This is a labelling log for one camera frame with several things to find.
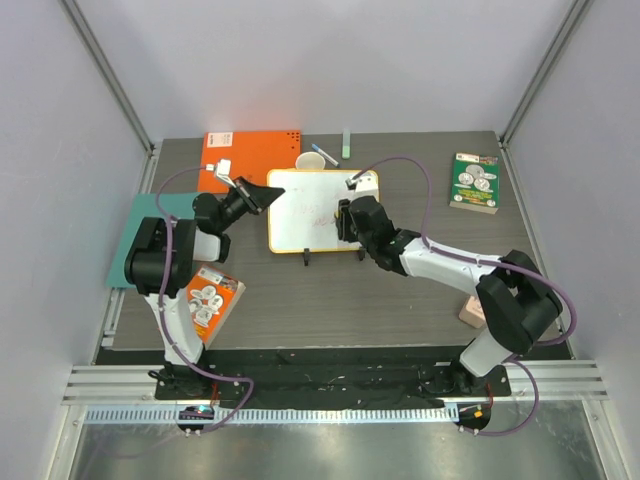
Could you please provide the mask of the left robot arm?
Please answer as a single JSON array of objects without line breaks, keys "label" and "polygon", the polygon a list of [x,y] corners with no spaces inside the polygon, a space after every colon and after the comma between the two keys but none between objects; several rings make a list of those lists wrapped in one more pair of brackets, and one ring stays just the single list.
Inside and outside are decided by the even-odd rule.
[{"label": "left robot arm", "polygon": [[231,239],[226,230],[241,217],[259,215],[285,193],[282,187],[253,184],[243,177],[231,181],[219,199],[200,193],[192,202],[192,219],[173,220],[167,213],[141,220],[124,262],[124,276],[144,297],[158,322],[165,363],[185,367],[178,386],[190,398],[205,397],[212,373],[200,364],[204,343],[192,321],[187,287],[199,263],[223,263]]}]

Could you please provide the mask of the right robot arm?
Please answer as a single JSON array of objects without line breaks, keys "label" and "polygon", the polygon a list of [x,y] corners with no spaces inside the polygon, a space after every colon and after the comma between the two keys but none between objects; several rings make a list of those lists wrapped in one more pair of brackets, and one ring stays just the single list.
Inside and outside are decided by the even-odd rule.
[{"label": "right robot arm", "polygon": [[527,254],[472,254],[430,241],[395,227],[372,196],[341,200],[337,230],[339,239],[359,243],[385,271],[433,280],[479,300],[486,327],[451,371],[462,394],[477,393],[495,366],[530,351],[562,313],[560,299]]}]

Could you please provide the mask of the yellow-framed whiteboard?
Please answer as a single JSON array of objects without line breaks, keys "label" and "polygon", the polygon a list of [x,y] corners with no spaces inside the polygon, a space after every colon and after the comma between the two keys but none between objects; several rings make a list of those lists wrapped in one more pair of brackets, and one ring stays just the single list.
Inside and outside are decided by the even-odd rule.
[{"label": "yellow-framed whiteboard", "polygon": [[338,202],[351,200],[345,181],[355,170],[272,170],[269,187],[285,193],[268,209],[268,243],[276,254],[356,251],[358,243],[340,241],[334,223]]}]

